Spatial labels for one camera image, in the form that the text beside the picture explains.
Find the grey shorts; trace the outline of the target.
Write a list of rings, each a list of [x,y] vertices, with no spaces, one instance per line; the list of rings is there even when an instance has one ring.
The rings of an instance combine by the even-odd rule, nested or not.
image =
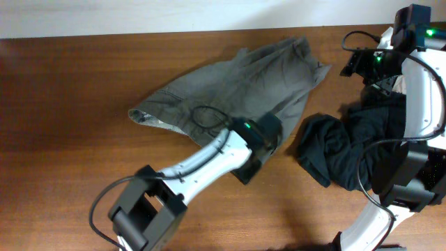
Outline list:
[[[254,51],[241,49],[230,61],[183,75],[130,109],[128,116],[205,146],[222,129],[223,114],[257,120],[270,112],[282,122],[282,144],[297,126],[310,91],[329,70],[312,56],[306,38],[288,38]]]

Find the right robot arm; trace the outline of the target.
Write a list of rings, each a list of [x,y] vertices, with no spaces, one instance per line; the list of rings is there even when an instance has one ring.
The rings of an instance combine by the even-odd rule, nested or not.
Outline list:
[[[333,240],[336,250],[382,250],[388,235],[425,206],[445,196],[445,30],[434,28],[431,8],[411,4],[375,41],[375,49],[351,49],[341,72],[389,94],[398,79],[406,87],[403,138],[374,170],[371,195],[357,220]]]

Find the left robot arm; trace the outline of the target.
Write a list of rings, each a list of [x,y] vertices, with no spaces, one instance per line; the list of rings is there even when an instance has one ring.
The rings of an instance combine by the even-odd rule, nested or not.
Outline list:
[[[214,140],[184,161],[156,172],[147,165],[126,185],[109,211],[121,250],[161,250],[176,232],[187,205],[219,177],[231,173],[247,185],[278,146],[282,122],[235,118]]]

